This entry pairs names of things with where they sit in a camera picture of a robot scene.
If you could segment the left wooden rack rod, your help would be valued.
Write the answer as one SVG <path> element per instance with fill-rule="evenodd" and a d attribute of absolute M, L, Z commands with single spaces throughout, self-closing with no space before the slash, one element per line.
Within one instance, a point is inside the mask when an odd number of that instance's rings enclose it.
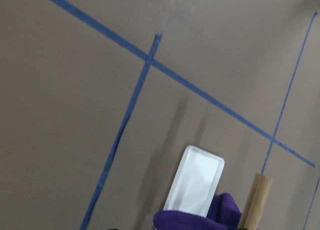
<path fill-rule="evenodd" d="M 238 230 L 257 230 L 267 199 L 272 187 L 273 179 L 257 173 L 254 177 L 250 192 L 245 203 Z"/>

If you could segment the purple towel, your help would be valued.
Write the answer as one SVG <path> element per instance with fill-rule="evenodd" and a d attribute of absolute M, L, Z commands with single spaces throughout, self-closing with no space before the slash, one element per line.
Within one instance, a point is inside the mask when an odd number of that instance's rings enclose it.
<path fill-rule="evenodd" d="M 178 210 L 162 210 L 153 217 L 157 230 L 236 230 L 242 213 L 229 193 L 212 199 L 205 217 Z"/>

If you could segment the white towel rack base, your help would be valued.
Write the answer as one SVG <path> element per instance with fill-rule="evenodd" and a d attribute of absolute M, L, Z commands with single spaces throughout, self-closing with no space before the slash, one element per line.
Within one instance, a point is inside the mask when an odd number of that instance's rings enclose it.
<path fill-rule="evenodd" d="M 222 157 L 188 145 L 181 157 L 163 210 L 206 217 L 224 166 L 225 160 Z"/>

